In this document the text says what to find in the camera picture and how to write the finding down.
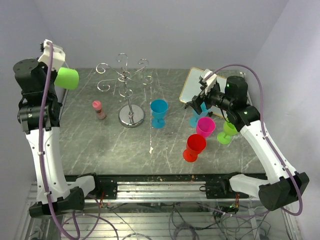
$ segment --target whiteboard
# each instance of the whiteboard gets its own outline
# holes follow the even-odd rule
[[[196,67],[192,67],[190,69],[188,77],[185,80],[184,86],[182,88],[182,91],[179,97],[180,102],[187,103],[191,101],[194,96],[197,96],[200,93],[201,84],[199,83],[200,81],[199,77],[203,72],[204,70],[201,70]],[[220,91],[224,93],[227,79],[223,76],[218,75],[216,80],[220,85]],[[247,94],[247,97],[248,97],[248,104],[252,105],[249,93]],[[212,106],[209,111],[212,112],[214,115],[217,115],[221,118],[223,117],[221,115],[221,110],[216,106]],[[225,117],[227,117],[227,113],[225,111],[223,111],[223,114]]]

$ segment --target metal mug tree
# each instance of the metal mug tree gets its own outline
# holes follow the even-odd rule
[[[142,77],[144,82],[133,80],[133,78],[137,75],[137,73],[143,73],[143,70],[149,65],[149,61],[144,58],[140,59],[138,61],[138,65],[144,65],[144,66],[134,71],[133,74],[131,74],[129,71],[127,71],[128,56],[125,53],[118,54],[118,56],[116,57],[116,61],[121,62],[124,56],[126,58],[125,67],[121,67],[120,72],[116,71],[114,68],[112,68],[109,64],[105,62],[102,62],[96,66],[95,70],[99,74],[104,74],[106,72],[106,69],[102,67],[103,65],[106,65],[108,68],[116,72],[119,76],[118,78],[115,78],[115,79],[106,79],[106,80],[99,81],[97,84],[97,88],[101,92],[107,92],[110,90],[110,85],[107,84],[108,88],[103,89],[102,86],[105,86],[105,85],[101,86],[101,83],[107,82],[107,81],[114,81],[114,80],[118,80],[123,83],[123,93],[121,92],[121,89],[119,89],[119,94],[120,96],[126,99],[127,105],[120,109],[118,114],[119,121],[123,126],[127,128],[135,128],[143,123],[146,115],[144,110],[140,106],[131,103],[130,98],[133,95],[133,92],[131,89],[128,89],[127,82],[133,81],[139,84],[149,85],[153,82],[153,78],[152,76],[144,76]]]

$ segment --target white wall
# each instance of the white wall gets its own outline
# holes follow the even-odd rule
[[[33,158],[17,121],[21,89],[12,70],[20,60],[40,55],[51,38],[34,2],[0,1],[0,235],[14,239],[31,182]]]
[[[257,55],[253,69],[265,96],[265,123],[274,141],[309,186],[298,218],[304,239],[319,239],[320,1],[290,0]],[[258,106],[256,80],[249,79]]]
[[[288,0],[34,0],[73,68],[251,64]]]

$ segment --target blue cup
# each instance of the blue cup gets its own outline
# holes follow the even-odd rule
[[[191,127],[195,128],[197,126],[198,120],[200,118],[203,118],[205,116],[207,116],[209,110],[206,109],[206,104],[205,102],[203,102],[201,104],[201,109],[202,109],[202,113],[197,114],[197,112],[195,110],[193,110],[193,117],[190,118],[189,123],[191,125]]]
[[[163,128],[166,124],[164,117],[168,111],[168,103],[165,100],[156,99],[151,103],[150,108],[153,116],[152,126],[156,129]]]

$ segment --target wire rack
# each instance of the wire rack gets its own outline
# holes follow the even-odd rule
[[[125,53],[119,53],[116,57],[116,61],[118,63],[122,62],[125,57],[125,66],[121,67],[120,71],[115,70],[109,64],[102,62],[99,63],[95,70],[99,74],[104,74],[106,72],[106,68],[110,68],[115,73],[118,74],[118,78],[115,79],[104,79],[98,82],[97,88],[101,92],[108,92],[110,90],[110,85],[108,84],[109,81],[116,81],[123,83],[122,88],[119,88],[118,92],[119,95],[124,97],[127,101],[127,105],[124,106],[119,111],[119,121],[120,123],[127,127],[127,128],[135,128],[142,124],[145,119],[145,112],[144,110],[135,104],[131,103],[131,97],[133,95],[133,91],[128,88],[128,81],[133,81],[138,84],[142,85],[149,85],[152,84],[153,78],[152,76],[145,75],[144,69],[149,65],[149,61],[145,58],[142,58],[138,61],[138,65],[142,65],[141,68],[131,73],[128,71],[128,56]],[[135,79],[138,73],[142,73],[142,80]]]

